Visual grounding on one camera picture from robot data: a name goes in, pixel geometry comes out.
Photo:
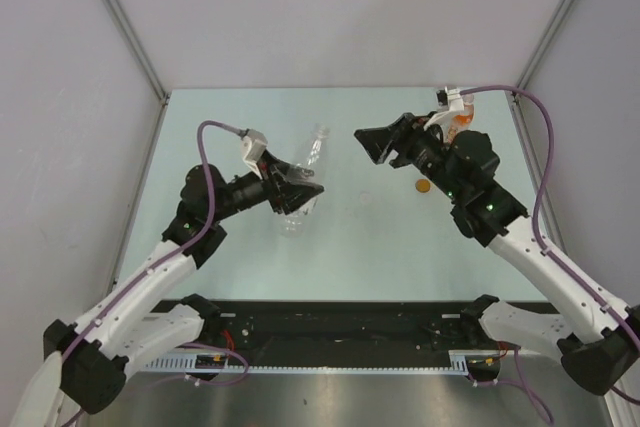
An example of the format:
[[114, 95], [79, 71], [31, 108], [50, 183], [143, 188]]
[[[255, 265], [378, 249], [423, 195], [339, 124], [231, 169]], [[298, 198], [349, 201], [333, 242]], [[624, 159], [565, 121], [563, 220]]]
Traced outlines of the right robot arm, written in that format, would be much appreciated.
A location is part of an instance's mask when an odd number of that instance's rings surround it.
[[463, 236], [501, 257], [555, 308], [538, 314], [488, 295], [461, 323], [473, 348], [503, 341], [561, 364], [571, 379], [598, 396], [611, 391], [639, 359], [633, 336], [639, 310], [608, 293], [552, 242], [534, 232], [526, 208], [494, 178], [500, 159], [489, 136], [474, 130], [443, 139], [429, 116], [403, 114], [355, 138], [376, 164], [414, 166], [452, 202], [451, 216]]

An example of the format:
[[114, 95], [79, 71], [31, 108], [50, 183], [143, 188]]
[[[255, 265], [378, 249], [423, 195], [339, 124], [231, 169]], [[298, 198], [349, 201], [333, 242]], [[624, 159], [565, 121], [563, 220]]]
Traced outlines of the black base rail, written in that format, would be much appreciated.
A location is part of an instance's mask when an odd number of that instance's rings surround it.
[[409, 366], [445, 351], [524, 346], [486, 334], [477, 315], [489, 297], [465, 302], [221, 301], [207, 307], [203, 333], [183, 349], [233, 351], [243, 364]]

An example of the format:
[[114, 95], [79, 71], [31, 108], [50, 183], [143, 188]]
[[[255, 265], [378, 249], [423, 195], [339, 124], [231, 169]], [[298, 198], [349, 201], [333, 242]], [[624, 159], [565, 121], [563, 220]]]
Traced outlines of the left aluminium frame post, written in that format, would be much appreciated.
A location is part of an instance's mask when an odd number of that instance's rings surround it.
[[121, 0], [101, 1], [155, 97], [164, 104], [169, 94], [160, 80]]

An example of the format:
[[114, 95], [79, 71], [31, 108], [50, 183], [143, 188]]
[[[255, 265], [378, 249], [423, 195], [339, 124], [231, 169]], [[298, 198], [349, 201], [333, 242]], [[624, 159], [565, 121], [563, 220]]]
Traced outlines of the orange bottle cap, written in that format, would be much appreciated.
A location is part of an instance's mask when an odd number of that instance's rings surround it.
[[415, 189], [420, 193], [427, 193], [431, 190], [431, 183], [427, 179], [419, 179], [415, 182]]

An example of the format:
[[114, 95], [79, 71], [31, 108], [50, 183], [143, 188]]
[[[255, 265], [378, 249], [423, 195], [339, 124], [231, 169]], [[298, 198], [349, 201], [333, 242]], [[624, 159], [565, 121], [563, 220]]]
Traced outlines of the large orange tea bottle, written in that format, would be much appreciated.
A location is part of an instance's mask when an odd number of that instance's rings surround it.
[[445, 136], [445, 142], [451, 144], [454, 138], [462, 131], [468, 129], [474, 119], [474, 96], [465, 95], [462, 98], [463, 110], [452, 118]]

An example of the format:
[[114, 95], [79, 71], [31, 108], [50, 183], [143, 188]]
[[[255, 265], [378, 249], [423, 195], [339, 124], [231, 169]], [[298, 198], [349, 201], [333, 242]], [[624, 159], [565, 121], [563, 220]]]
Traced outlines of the aluminium frame post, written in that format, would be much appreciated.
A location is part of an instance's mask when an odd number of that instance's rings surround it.
[[554, 41], [560, 34], [562, 28], [566, 24], [569, 15], [572, 13], [578, 0], [559, 0], [549, 21], [546, 23], [542, 35], [535, 45], [535, 48], [529, 56], [521, 74], [519, 75], [516, 86], [526, 89], [532, 81], [536, 72], [540, 69], [543, 60], [550, 51]]
[[155, 97], [164, 104], [169, 94], [160, 80], [121, 0], [101, 1]]

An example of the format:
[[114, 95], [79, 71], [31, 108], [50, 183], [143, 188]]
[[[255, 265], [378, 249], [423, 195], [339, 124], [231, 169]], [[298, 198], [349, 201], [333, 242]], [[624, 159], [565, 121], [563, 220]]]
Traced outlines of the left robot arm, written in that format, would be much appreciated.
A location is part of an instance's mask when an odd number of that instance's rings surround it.
[[300, 210], [324, 191], [312, 172], [263, 149], [247, 174], [227, 182], [207, 161], [186, 175], [174, 218], [143, 264], [75, 321], [53, 321], [43, 333], [44, 356], [61, 361], [56, 394], [80, 412], [97, 414], [122, 392], [145, 364], [184, 344], [207, 347], [221, 334], [215, 306], [194, 294], [155, 326], [143, 318], [174, 286], [195, 274], [227, 233], [222, 221], [267, 203], [276, 214]]

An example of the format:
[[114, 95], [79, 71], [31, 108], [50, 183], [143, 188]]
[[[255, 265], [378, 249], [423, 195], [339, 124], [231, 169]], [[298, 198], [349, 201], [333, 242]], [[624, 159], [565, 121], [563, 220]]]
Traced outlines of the right aluminium frame post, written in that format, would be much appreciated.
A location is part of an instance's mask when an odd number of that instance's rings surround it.
[[519, 75], [516, 86], [526, 89], [532, 81], [536, 72], [540, 69], [543, 60], [550, 51], [554, 41], [560, 34], [562, 28], [566, 24], [569, 15], [572, 13], [578, 0], [559, 0], [549, 21], [546, 23], [542, 35], [535, 45], [535, 48], [529, 56], [521, 74]]

